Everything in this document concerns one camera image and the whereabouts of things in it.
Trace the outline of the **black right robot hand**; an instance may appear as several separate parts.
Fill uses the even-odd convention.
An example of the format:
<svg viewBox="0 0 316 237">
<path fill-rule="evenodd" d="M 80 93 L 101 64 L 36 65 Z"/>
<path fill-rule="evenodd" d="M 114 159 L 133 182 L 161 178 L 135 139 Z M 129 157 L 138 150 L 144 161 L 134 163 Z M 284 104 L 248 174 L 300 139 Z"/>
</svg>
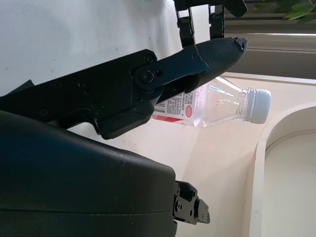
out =
<svg viewBox="0 0 316 237">
<path fill-rule="evenodd" d="M 244 1 L 174 4 L 222 7 L 209 13 L 209 41 L 195 43 L 192 16 L 178 17 L 182 50 L 169 57 L 144 49 L 1 97 L 1 236 L 173 237 L 178 222 L 210 222 L 197 189 L 171 167 L 70 131 L 87 122 L 116 138 L 147 123 L 157 103 L 239 61 L 247 40 L 224 36 L 225 11 L 242 17 Z"/>
</svg>

